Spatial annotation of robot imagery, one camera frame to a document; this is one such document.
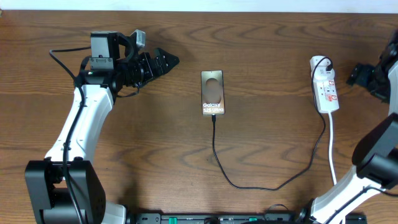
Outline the gold Galaxy smartphone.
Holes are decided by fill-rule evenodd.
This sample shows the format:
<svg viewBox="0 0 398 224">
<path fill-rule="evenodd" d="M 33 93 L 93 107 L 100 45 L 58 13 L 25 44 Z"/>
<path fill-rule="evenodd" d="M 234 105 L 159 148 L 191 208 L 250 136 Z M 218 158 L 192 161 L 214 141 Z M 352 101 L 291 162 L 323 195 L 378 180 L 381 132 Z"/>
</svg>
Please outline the gold Galaxy smartphone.
<svg viewBox="0 0 398 224">
<path fill-rule="evenodd" d="M 222 70 L 201 72 L 201 108 L 203 116 L 225 114 Z"/>
</svg>

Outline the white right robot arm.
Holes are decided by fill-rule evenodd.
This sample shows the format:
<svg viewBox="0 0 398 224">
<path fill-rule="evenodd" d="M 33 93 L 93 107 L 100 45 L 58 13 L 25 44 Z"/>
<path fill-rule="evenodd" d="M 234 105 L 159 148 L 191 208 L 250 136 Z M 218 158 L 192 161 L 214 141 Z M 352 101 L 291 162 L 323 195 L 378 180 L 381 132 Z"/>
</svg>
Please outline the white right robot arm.
<svg viewBox="0 0 398 224">
<path fill-rule="evenodd" d="M 377 65 L 357 64 L 347 84 L 358 85 L 389 105 L 387 118 L 360 140 L 352 166 L 332 188 L 311 200 L 296 223 L 349 223 L 349 214 L 367 199 L 397 185 L 397 34 L 393 34 Z"/>
</svg>

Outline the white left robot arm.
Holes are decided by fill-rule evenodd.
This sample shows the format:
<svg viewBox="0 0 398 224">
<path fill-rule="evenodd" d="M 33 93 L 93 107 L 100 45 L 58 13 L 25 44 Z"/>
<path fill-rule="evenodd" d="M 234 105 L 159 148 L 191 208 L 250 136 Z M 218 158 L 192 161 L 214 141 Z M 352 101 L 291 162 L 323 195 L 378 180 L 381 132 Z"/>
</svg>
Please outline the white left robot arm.
<svg viewBox="0 0 398 224">
<path fill-rule="evenodd" d="M 25 168 L 25 182 L 37 223 L 133 223 L 124 205 L 107 201 L 93 168 L 104 121 L 120 91 L 140 90 L 165 75 L 179 58 L 163 49 L 143 50 L 146 34 L 116 31 L 90 35 L 91 54 L 72 76 L 74 99 L 63 129 L 40 161 Z"/>
</svg>

